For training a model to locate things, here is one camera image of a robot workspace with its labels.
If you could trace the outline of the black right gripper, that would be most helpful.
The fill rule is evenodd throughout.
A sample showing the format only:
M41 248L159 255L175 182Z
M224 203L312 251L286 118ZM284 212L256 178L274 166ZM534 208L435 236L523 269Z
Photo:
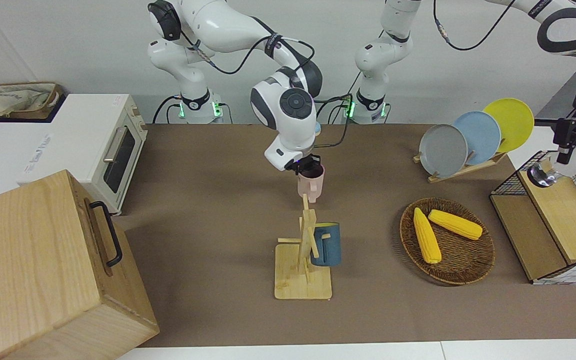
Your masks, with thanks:
M321 176L323 174L322 158L311 153L299 161L288 162L285 170L295 171L302 176Z

